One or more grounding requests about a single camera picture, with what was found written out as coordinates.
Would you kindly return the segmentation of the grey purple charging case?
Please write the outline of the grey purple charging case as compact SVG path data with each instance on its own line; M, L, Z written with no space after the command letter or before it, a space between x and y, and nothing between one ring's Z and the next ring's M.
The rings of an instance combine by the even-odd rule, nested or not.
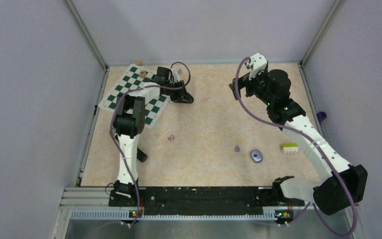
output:
M263 155L258 149L252 149L250 151L250 156L255 163L260 163L263 161Z

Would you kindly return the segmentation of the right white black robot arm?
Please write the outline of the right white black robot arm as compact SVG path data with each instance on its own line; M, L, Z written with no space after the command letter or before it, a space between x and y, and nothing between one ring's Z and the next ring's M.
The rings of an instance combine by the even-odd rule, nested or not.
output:
M291 81L283 70L258 70L240 76L236 74L229 85L234 98L254 119L278 127L297 144L316 170L320 182L298 180L293 176L278 178L272 200L285 205L291 199L304 200L330 216L362 201L368 173L362 165L352 165L312 125L302 107L290 97ZM267 106L269 121L249 111L241 99L255 96Z

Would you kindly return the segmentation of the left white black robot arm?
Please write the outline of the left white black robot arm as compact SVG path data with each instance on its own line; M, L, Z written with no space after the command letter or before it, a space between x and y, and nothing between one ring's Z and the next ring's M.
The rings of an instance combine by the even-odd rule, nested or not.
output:
M155 76L136 89L121 93L116 98L111 119L110 136L120 153L120 165L114 193L128 206L139 201L136 163L146 160L138 150L138 142L145 128L145 107L153 99L168 96L174 103L191 104L194 98L186 90L187 83L180 79L181 70L158 67Z

